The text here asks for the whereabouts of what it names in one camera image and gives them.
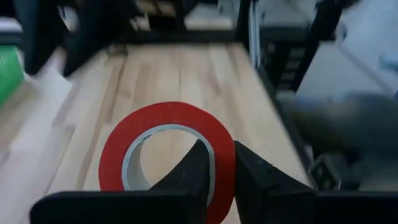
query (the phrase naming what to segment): black metal frame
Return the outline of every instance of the black metal frame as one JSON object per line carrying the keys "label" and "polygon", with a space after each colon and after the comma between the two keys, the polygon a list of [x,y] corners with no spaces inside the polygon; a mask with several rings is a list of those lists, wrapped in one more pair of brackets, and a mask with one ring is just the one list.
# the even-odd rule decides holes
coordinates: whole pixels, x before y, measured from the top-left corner
{"label": "black metal frame", "polygon": [[[235,141],[234,145],[234,196],[242,224],[361,223],[383,218],[398,222],[397,194],[314,190],[240,142]],[[49,195],[32,207],[30,222],[205,223],[208,163],[206,147],[198,140],[181,162],[149,190]]]}
{"label": "black metal frame", "polygon": [[[349,0],[324,0],[317,4],[318,12],[308,27],[268,27],[261,36],[275,50],[266,58],[264,67],[275,88],[296,92],[316,54],[320,43],[335,41],[335,30]],[[290,57],[292,49],[302,49],[303,55]],[[297,68],[287,69],[289,61],[299,62]],[[294,73],[292,79],[283,79],[284,73]]]}
{"label": "black metal frame", "polygon": [[[180,30],[174,32],[153,32],[153,31],[133,31],[133,30],[125,30],[121,38],[118,40],[118,44],[176,44],[176,43],[227,43],[227,42],[241,42],[247,51],[249,51],[249,8],[251,2],[256,0],[242,0],[239,8],[239,16],[236,24],[235,30]],[[341,12],[342,7],[338,6],[338,9],[333,9],[332,11]],[[338,21],[336,18],[340,17],[340,14],[336,14],[335,12],[331,12],[333,16],[333,21],[336,24]],[[315,43],[316,47],[311,50],[311,54],[308,55],[308,58],[305,59],[305,64],[302,63],[300,69],[301,72],[299,77],[296,77],[294,80],[295,89],[298,88],[300,82],[307,71],[310,62],[312,61],[315,52],[317,51],[317,46],[320,39],[330,39],[333,35],[330,27],[322,27],[322,23],[320,21],[324,21],[324,19],[315,19],[315,22],[310,29],[310,33],[307,39],[313,43]],[[320,34],[316,33],[316,30],[325,30],[327,31],[321,32]],[[22,46],[22,34],[20,32],[0,32],[0,45],[17,45]],[[309,172],[311,168],[311,158],[307,156],[307,153],[304,149],[304,144],[295,129],[293,122],[289,120],[289,118],[285,115],[282,107],[279,102],[275,98],[275,89],[273,83],[270,79],[273,77],[268,77],[265,70],[262,67],[256,68],[258,74],[262,80],[265,89],[270,96],[278,114],[280,115],[280,119],[283,122],[283,125],[288,131],[288,134],[295,146],[297,154],[302,161],[303,168],[305,172]],[[317,186],[315,181],[313,180],[311,175],[308,175],[310,181],[312,181],[312,185],[314,187]]]}

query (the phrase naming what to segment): roll of tape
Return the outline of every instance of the roll of tape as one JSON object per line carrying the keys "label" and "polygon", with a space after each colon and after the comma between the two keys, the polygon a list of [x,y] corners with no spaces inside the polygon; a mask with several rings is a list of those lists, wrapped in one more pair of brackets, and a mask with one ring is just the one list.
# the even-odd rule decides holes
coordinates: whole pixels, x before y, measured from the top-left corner
{"label": "roll of tape", "polygon": [[210,164],[207,223],[221,223],[229,212],[235,192],[234,142],[214,116],[186,103],[146,106],[115,127],[101,155],[101,190],[149,189],[139,161],[141,147],[151,134],[168,129],[192,133],[205,144]]}

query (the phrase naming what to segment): wood grain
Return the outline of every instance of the wood grain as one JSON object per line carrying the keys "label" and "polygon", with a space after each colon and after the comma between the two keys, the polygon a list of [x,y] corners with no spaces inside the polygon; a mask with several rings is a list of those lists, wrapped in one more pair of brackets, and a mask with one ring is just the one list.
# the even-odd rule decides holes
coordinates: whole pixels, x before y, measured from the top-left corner
{"label": "wood grain", "polygon": [[[43,194],[99,190],[98,166],[110,132],[132,111],[161,101],[184,101],[206,110],[235,140],[308,183],[286,130],[239,44],[131,46],[127,58],[99,53],[80,73],[81,78],[70,82],[55,71],[28,80],[29,91],[36,94],[11,98],[0,108],[0,117],[9,118],[0,125],[0,133],[13,123],[17,126],[17,131],[2,138],[9,156],[0,164],[0,223],[19,223],[27,206]],[[141,154],[149,182],[166,175],[195,140],[181,131],[150,137]],[[8,209],[10,203],[22,210]],[[235,204],[224,223],[239,223]]]}

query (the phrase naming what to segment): workbench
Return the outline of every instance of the workbench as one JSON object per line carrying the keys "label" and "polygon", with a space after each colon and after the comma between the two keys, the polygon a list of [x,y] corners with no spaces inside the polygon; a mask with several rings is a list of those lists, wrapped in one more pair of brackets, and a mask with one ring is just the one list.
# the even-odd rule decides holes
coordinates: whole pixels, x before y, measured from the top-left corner
{"label": "workbench", "polygon": [[[308,184],[296,150],[239,44],[140,45],[129,55],[100,52],[72,80],[60,57],[37,80],[26,78],[0,109],[0,223],[20,223],[30,206],[62,190],[99,190],[103,146],[120,120],[162,101],[195,105],[235,140]],[[155,134],[141,161],[149,182],[165,176],[196,141],[182,131]],[[224,223],[239,223],[233,205]]]}

